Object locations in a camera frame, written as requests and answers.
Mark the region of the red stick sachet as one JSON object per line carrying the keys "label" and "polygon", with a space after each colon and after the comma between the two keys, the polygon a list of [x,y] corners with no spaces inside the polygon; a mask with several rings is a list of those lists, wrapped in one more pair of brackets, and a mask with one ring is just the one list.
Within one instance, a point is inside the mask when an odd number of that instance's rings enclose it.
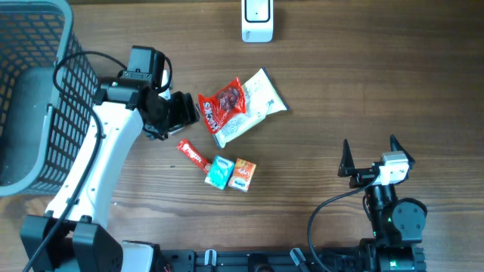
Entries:
{"label": "red stick sachet", "polygon": [[200,154],[200,152],[194,147],[194,145],[188,140],[181,140],[177,149],[180,150],[186,157],[189,158],[200,170],[206,174],[209,172],[211,163],[207,158]]}

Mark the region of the red candy bag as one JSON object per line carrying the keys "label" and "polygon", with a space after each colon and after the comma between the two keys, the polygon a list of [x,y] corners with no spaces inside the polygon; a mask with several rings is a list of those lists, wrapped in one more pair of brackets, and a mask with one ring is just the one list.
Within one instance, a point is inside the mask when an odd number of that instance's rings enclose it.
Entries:
{"label": "red candy bag", "polygon": [[203,121],[210,134],[218,133],[237,114],[246,113],[246,98],[238,77],[214,95],[198,95]]}

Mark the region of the teal small box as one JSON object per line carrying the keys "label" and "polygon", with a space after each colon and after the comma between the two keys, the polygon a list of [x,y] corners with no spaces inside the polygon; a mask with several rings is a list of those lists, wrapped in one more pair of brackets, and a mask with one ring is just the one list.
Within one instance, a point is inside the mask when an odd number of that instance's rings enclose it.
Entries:
{"label": "teal small box", "polygon": [[234,167],[235,163],[233,161],[221,156],[215,156],[204,182],[224,190],[234,171]]}

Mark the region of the white cream snack bag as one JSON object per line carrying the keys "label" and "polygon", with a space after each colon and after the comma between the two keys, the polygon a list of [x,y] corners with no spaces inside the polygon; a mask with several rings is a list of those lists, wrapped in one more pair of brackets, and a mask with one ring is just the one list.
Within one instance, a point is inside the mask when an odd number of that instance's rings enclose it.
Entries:
{"label": "white cream snack bag", "polygon": [[213,135],[220,149],[259,124],[267,116],[290,109],[273,85],[265,67],[247,80],[242,85],[242,89],[246,98],[247,111],[236,114]]}

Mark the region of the orange small box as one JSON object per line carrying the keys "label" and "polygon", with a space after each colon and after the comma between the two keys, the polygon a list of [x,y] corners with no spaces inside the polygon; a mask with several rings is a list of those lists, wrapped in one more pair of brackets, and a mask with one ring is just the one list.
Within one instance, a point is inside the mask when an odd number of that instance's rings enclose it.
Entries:
{"label": "orange small box", "polygon": [[228,186],[247,193],[250,189],[250,182],[252,181],[256,164],[238,158],[235,163],[234,171],[228,181]]}

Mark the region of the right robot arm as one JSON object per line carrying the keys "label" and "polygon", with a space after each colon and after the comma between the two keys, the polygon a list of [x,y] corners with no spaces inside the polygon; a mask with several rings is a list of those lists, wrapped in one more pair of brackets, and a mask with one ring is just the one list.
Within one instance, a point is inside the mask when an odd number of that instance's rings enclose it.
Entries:
{"label": "right robot arm", "polygon": [[422,242],[427,207],[416,199],[396,195],[396,186],[408,179],[415,160],[395,136],[389,142],[390,151],[369,168],[356,168],[349,143],[343,142],[338,175],[350,178],[351,189],[365,192],[365,212],[374,232],[372,239],[362,239],[355,248],[355,269],[425,271],[424,250],[417,245]]}

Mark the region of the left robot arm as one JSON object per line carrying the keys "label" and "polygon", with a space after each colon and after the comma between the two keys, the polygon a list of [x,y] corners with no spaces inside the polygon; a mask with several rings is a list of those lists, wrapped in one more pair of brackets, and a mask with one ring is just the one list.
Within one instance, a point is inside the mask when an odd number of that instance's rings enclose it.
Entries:
{"label": "left robot arm", "polygon": [[171,93],[172,64],[135,46],[117,76],[102,78],[88,131],[63,184],[41,216],[26,217],[20,238],[33,271],[168,271],[155,243],[119,242],[107,231],[110,201],[123,163],[140,134],[163,141],[198,120],[189,94]]}

